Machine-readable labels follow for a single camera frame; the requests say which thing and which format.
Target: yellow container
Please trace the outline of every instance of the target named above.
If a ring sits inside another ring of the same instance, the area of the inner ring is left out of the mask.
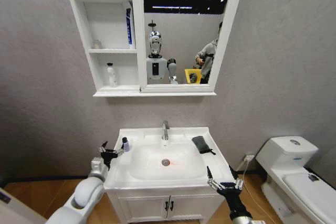
[[[201,82],[202,74],[201,69],[184,69],[185,77],[187,79],[188,84],[199,84]],[[190,83],[189,74],[195,73],[197,75],[197,81],[195,83]]]

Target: toilet lid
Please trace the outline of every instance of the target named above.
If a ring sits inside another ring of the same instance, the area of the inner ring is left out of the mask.
[[[336,190],[312,173],[289,174],[284,181],[322,221],[336,223]]]

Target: toilet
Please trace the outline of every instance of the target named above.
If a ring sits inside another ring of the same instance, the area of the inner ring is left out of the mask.
[[[267,172],[262,192],[285,224],[336,224],[336,191],[304,168],[317,150],[300,136],[274,137],[256,157]]]

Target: gray shirt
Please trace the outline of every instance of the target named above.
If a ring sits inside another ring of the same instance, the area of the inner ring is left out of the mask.
[[[200,57],[201,59],[204,59],[205,62],[202,65],[202,78],[205,78],[206,75],[211,70],[212,63],[214,61],[213,57],[205,57],[205,55],[215,55],[216,49],[217,49],[217,42],[218,39],[215,39],[211,41],[211,43],[207,44],[201,51],[199,51],[195,57],[195,60]]]

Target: drain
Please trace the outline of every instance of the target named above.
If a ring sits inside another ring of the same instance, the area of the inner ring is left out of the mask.
[[[170,161],[169,161],[169,159],[167,159],[167,158],[163,159],[163,160],[161,161],[161,163],[162,163],[163,166],[169,166],[169,165],[170,165]]]

